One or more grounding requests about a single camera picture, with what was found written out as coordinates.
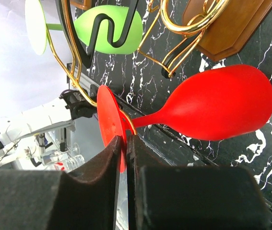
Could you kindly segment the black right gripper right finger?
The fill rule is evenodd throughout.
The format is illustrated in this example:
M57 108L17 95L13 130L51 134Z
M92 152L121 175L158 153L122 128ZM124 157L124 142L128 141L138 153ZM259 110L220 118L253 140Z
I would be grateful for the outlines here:
M271 215L249 170L170 166L144 142L127 140L131 230L267 230Z

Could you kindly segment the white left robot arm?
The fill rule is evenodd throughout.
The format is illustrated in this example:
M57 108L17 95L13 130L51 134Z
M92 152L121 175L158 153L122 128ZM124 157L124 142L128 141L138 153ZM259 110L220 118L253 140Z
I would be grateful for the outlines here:
M69 132L74 120L96 114L76 90L65 90L53 101L0 118L0 167L19 159L29 159L35 167L47 167L80 154Z

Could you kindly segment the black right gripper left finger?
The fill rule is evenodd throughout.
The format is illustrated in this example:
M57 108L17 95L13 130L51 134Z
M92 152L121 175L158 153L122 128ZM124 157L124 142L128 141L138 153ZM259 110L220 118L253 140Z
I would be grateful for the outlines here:
M113 230L121 145L69 173L0 170L0 230Z

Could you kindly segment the clear plastic water bottle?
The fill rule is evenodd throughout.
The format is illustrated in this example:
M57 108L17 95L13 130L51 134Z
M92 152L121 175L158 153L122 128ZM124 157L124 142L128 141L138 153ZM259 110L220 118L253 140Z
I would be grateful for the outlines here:
M47 171L65 171L67 173L75 170L85 163L83 155L77 143L67 151L49 150L40 156L42 164Z

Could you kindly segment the red plastic wine glass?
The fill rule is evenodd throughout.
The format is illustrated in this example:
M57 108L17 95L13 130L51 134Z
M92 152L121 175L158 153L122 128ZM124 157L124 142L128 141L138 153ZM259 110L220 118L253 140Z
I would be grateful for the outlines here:
M272 85L249 65L232 65L195 74L171 93L155 113L129 121L119 110L112 91L97 91L97 115L104 144L126 129L162 124L184 136L218 141L260 129L272 115Z

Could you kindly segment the green plastic wine glass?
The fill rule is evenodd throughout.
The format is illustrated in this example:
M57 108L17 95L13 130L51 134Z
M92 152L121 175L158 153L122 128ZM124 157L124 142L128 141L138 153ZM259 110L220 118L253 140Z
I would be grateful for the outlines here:
M93 7L74 21L78 38L89 45L91 30L93 29L94 18L104 13L110 16L115 24L114 41L120 38L124 22L128 14L128 7L117 5L100 5ZM38 55L42 55L47 45L47 28L50 30L62 30L60 24L47 24L42 5L38 0L25 1L25 21L30 44ZM95 50L105 54L131 54L137 50L142 40L142 18L136 11L132 20L126 42L119 48L112 47L107 42L108 21L103 20L98 32Z

